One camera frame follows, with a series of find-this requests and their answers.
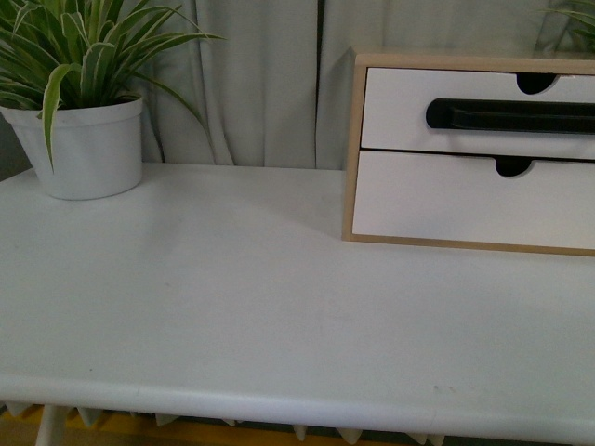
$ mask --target drawer handle cutout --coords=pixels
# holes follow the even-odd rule
[[[524,174],[533,164],[533,160],[526,156],[497,155],[494,159],[497,173],[506,178]]]
[[[536,95],[546,91],[556,80],[553,72],[517,72],[517,87],[525,95]]]

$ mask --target drawer unit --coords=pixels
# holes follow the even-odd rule
[[[356,50],[343,239],[595,256],[595,61]]]

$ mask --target spider plant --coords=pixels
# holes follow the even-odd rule
[[[595,52],[595,0],[568,0],[566,3],[569,7],[576,6],[581,10],[560,7],[548,11],[563,14],[578,22],[581,27],[573,32],[585,39],[589,51]]]
[[[140,0],[125,12],[125,0],[0,0],[0,105],[41,111],[52,163],[56,110],[114,105],[139,98],[130,87],[140,78],[172,95],[206,129],[190,103],[140,70],[162,51],[203,33],[179,7]],[[191,32],[162,33],[180,16]]]

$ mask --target black handle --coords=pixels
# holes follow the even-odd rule
[[[438,98],[426,110],[431,128],[595,134],[595,104]]]

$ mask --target potted plant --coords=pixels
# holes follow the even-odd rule
[[[201,32],[179,7],[140,0],[125,10],[124,3],[0,0],[0,112],[52,196],[98,198],[140,182],[135,78],[174,96],[206,130],[198,111],[141,69],[171,47],[218,37]],[[162,33],[174,17],[192,31]]]

